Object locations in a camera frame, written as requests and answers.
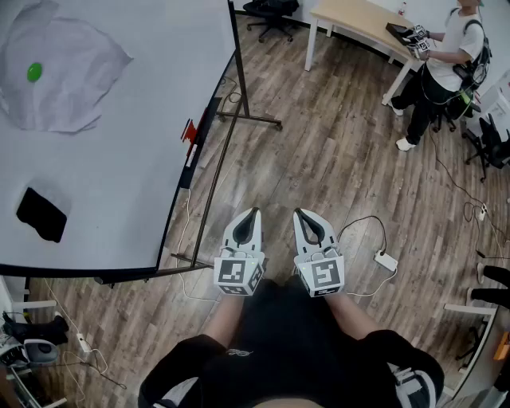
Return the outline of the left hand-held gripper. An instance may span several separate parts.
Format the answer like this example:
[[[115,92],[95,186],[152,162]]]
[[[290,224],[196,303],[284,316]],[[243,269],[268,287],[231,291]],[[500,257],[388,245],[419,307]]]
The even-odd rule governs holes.
[[[261,211],[252,207],[225,229],[220,255],[214,258],[214,285],[225,295],[252,296],[263,275],[265,254],[240,248],[262,245]]]

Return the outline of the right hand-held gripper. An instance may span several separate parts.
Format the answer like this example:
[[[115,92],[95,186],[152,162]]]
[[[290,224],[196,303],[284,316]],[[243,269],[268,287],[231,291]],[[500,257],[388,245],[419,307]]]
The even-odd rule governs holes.
[[[310,297],[341,292],[344,287],[344,258],[339,253],[332,225],[317,213],[296,208],[293,213],[297,275]],[[322,250],[312,253],[311,250]]]

